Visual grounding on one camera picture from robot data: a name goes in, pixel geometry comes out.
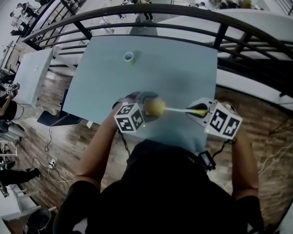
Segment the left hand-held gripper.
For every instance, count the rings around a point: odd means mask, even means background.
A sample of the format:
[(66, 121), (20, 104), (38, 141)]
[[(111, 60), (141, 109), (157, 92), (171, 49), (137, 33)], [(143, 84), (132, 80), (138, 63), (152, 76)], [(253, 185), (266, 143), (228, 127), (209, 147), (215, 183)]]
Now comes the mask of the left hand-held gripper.
[(120, 98), (113, 108), (120, 104), (114, 119), (121, 133), (136, 133), (145, 123), (157, 120), (158, 116), (143, 113), (144, 100), (157, 98), (158, 94), (150, 91), (134, 92)]

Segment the wooden table with metal legs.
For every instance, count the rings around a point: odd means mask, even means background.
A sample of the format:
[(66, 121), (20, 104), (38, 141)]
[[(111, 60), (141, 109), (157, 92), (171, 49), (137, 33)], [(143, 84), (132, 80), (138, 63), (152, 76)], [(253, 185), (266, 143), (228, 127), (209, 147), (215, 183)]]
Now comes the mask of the wooden table with metal legs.
[(293, 114), (287, 116), (282, 123), (280, 123), (273, 130), (269, 131), (269, 135), (275, 135), (283, 132), (288, 132), (293, 130)]

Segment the black chest-worn device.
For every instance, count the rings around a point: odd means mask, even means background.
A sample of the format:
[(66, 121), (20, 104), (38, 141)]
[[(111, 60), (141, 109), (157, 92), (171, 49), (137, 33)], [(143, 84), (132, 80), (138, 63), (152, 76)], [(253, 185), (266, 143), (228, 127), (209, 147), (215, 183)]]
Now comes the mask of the black chest-worn device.
[(208, 151), (200, 152), (198, 158), (205, 172), (215, 170), (216, 163)]

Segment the person's black shirt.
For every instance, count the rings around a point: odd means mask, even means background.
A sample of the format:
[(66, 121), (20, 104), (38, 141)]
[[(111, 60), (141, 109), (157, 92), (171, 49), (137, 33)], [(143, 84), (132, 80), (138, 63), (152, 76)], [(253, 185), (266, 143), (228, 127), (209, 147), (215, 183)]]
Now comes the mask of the person's black shirt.
[(53, 233), (72, 234), (83, 220), (84, 234), (264, 231), (257, 197), (234, 199), (210, 181), (193, 153), (150, 140), (135, 146), (122, 178), (104, 190), (72, 184)]

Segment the white table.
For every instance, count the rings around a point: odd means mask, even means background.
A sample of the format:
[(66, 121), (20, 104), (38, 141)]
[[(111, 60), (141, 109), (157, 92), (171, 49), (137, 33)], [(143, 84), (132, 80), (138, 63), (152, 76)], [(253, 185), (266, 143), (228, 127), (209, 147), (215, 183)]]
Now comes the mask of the white table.
[(20, 85), (15, 97), (17, 101), (36, 106), (52, 59), (60, 61), (71, 70), (75, 69), (72, 63), (58, 54), (60, 50), (60, 47), (54, 47), (23, 55), (14, 79)]

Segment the yellow sponge brush white handle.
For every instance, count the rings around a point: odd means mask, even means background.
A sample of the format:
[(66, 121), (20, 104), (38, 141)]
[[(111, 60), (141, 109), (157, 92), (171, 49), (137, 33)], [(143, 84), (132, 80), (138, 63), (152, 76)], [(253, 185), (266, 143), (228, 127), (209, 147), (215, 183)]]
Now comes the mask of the yellow sponge brush white handle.
[(161, 116), (165, 111), (172, 111), (178, 113), (186, 113), (186, 114), (197, 114), (197, 115), (205, 115), (209, 111), (208, 110), (197, 110), (197, 109), (176, 109), (169, 108), (166, 106), (165, 102), (161, 99), (147, 99), (144, 103), (144, 111), (152, 116)]

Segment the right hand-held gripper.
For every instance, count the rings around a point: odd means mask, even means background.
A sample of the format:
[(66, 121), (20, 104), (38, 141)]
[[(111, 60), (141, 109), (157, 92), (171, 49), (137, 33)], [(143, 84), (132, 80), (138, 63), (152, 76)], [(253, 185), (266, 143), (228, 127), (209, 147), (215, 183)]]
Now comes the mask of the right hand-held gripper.
[(205, 127), (205, 133), (225, 139), (234, 139), (243, 120), (231, 105), (206, 97), (192, 102), (188, 108), (210, 108), (210, 113), (194, 112), (186, 115), (195, 123)]

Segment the grey waste bin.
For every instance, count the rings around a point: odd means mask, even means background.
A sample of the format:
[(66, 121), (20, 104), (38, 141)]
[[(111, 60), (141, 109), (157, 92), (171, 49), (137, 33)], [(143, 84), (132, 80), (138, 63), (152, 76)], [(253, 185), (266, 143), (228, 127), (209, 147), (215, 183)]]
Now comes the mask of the grey waste bin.
[(28, 218), (26, 226), (32, 234), (41, 234), (51, 221), (52, 214), (49, 210), (40, 208), (34, 211)]

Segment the person's right forearm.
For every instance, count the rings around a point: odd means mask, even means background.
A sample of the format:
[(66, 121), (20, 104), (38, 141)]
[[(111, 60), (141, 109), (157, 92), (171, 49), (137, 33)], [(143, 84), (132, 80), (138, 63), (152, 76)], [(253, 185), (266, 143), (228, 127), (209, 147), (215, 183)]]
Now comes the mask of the person's right forearm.
[(238, 130), (235, 143), (232, 144), (231, 156), (232, 196), (236, 200), (247, 196), (258, 197), (258, 168), (250, 141), (242, 128)]

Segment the black metal railing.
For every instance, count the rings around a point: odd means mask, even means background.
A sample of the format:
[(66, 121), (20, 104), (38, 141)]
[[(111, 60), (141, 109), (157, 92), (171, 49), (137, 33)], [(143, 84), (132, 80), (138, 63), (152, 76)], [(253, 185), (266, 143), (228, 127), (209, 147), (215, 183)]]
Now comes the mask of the black metal railing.
[[(142, 12), (171, 15), (172, 22), (113, 22), (83, 26), (83, 21), (110, 16), (135, 15)], [(71, 16), (37, 32), (27, 33), (24, 42), (35, 50), (61, 44), (63, 29), (75, 25), (68, 35), (72, 43), (87, 42), (91, 32), (99, 29), (131, 29), (133, 27), (164, 30), (164, 38), (215, 49), (218, 68), (260, 82), (293, 99), (293, 40), (276, 35), (239, 19), (208, 10), (179, 5), (119, 5)]]

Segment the green cup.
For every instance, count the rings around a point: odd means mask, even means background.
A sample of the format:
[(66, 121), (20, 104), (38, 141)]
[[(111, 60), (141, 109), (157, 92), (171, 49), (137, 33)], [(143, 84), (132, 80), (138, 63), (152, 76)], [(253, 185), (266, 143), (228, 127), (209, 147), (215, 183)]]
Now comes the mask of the green cup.
[(127, 62), (130, 65), (133, 65), (135, 62), (135, 56), (133, 52), (126, 52), (123, 55), (123, 59), (125, 62)]

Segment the dark blue chair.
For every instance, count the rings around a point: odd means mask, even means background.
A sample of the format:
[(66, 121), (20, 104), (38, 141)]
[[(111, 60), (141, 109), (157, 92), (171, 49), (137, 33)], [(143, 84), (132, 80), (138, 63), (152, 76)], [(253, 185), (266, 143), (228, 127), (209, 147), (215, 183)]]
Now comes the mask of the dark blue chair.
[(64, 96), (61, 102), (61, 109), (56, 115), (52, 115), (48, 111), (44, 111), (41, 114), (41, 116), (38, 118), (37, 122), (48, 127), (79, 124), (81, 121), (80, 117), (69, 114), (63, 110), (63, 105), (65, 102), (67, 93), (68, 93), (68, 89), (66, 89), (64, 92)]

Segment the person's left forearm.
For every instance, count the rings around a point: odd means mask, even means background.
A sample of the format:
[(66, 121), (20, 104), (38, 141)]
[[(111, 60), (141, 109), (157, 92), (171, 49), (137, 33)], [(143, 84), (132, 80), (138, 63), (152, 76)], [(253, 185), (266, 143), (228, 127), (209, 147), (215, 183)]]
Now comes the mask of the person's left forearm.
[(90, 144), (85, 149), (76, 170), (76, 181), (88, 181), (101, 188), (112, 142), (117, 132), (114, 112), (98, 128)]

